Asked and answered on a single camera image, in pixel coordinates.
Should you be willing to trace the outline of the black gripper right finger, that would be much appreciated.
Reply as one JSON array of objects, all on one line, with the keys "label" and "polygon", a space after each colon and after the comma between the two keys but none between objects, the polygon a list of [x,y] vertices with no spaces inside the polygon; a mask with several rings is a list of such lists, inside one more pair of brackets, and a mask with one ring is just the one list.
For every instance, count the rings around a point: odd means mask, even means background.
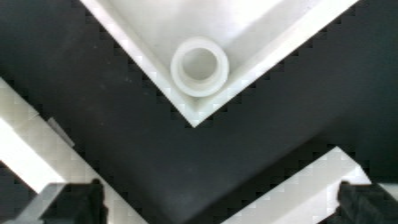
[{"label": "black gripper right finger", "polygon": [[323,224],[398,224],[398,200],[378,184],[339,184],[337,209]]}]

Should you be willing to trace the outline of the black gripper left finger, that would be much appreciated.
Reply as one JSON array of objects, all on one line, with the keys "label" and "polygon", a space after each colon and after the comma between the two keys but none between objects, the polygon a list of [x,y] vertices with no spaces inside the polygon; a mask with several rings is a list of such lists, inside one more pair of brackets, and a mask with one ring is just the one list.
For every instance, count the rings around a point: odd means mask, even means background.
[{"label": "black gripper left finger", "polygon": [[51,183],[17,217],[17,224],[106,224],[105,187],[89,183]]}]

